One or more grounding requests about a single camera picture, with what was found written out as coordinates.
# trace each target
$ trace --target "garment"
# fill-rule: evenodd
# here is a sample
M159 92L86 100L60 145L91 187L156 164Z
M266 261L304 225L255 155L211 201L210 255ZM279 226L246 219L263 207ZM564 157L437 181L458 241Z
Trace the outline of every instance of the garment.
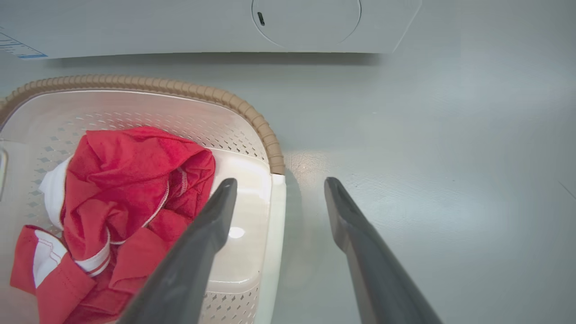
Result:
M208 200L214 171L210 150L153 127L87 131L40 186L62 240L24 227L10 283L36 295L41 324L116 319Z

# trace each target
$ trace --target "gray floor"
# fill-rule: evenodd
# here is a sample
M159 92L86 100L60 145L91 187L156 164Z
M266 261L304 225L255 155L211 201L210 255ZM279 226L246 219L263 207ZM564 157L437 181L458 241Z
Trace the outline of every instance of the gray floor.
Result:
M573 0L424 1L384 56L25 62L0 52L0 95L39 78L125 73L252 103L288 168L275 324L359 322L326 176L340 178L445 323L573 323L574 13Z

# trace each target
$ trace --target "sticker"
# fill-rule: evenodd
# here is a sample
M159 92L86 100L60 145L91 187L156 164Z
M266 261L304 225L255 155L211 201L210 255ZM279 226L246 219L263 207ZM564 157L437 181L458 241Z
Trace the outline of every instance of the sticker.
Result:
M47 58L48 55L26 46L12 37L0 33L0 50L4 50L19 58Z

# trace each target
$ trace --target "white laundry basket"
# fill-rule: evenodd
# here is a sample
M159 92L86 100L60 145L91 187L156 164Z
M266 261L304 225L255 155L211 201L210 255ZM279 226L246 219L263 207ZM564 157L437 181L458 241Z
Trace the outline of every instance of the white laundry basket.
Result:
M25 224L55 235L38 186L86 130L154 126L212 150L213 191L236 178L228 241L216 255L200 323L270 323L282 253L286 185L278 140L246 101L220 89L127 76L35 81L0 102L0 322L38 323L34 296L10 287Z

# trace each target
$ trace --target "basket rim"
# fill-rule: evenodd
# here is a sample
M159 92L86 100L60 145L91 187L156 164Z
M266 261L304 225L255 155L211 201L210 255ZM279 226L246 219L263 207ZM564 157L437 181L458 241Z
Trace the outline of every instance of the basket rim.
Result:
M199 100L227 108L244 118L260 137L268 156L270 173L284 175L285 164L280 143L268 122L252 105L226 90L178 80L116 74L86 74L32 81L19 87L5 99L0 99L0 130L14 111L28 100L47 93L80 90L158 93Z

